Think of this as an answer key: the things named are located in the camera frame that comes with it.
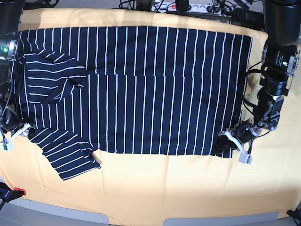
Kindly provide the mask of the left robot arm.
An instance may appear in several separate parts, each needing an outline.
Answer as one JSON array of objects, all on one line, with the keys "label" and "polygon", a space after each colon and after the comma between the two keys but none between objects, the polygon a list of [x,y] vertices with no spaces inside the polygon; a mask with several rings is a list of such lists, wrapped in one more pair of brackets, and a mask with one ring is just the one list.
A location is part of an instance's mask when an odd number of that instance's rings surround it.
[{"label": "left robot arm", "polygon": [[214,154],[237,149],[250,154],[253,141],[261,132],[277,128],[284,97],[288,95],[287,82],[294,77],[300,51],[298,50],[301,25],[301,2],[299,0],[264,0],[263,14],[265,42],[261,68],[250,68],[246,75],[259,73],[262,88],[257,94],[258,103],[243,98],[244,107],[253,115],[252,119],[220,131],[213,147]]}]

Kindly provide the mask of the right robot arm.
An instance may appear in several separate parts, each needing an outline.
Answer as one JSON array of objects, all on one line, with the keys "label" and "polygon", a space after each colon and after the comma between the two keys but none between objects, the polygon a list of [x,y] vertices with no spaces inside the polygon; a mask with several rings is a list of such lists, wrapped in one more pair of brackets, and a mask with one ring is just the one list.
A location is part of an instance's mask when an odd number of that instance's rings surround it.
[{"label": "right robot arm", "polygon": [[0,135],[29,136],[34,125],[17,115],[16,99],[25,82],[25,58],[18,30],[24,0],[0,2]]}]

